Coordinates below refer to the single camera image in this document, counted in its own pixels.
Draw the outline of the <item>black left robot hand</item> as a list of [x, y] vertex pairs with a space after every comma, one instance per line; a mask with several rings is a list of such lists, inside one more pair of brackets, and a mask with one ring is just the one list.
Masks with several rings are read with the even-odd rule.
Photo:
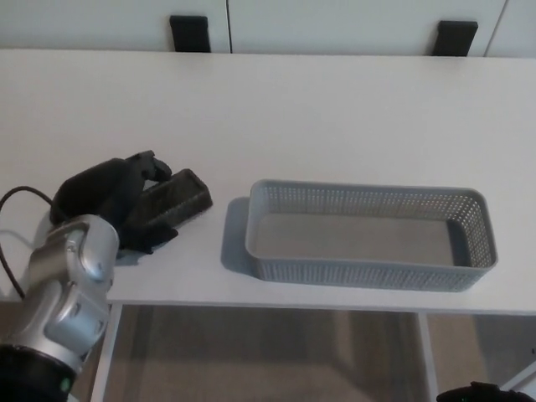
[[120, 248], [144, 255], [178, 236], [168, 224], [128, 224], [147, 181], [166, 182], [171, 168], [153, 151], [114, 157], [64, 181], [53, 197], [49, 220], [58, 226], [79, 215], [103, 218], [116, 230]]

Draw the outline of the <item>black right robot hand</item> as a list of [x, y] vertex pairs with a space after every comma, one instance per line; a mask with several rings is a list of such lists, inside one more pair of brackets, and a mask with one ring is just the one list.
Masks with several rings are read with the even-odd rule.
[[496, 384], [471, 382], [469, 386], [447, 390], [436, 397], [437, 402], [534, 402], [531, 396], [502, 390]]

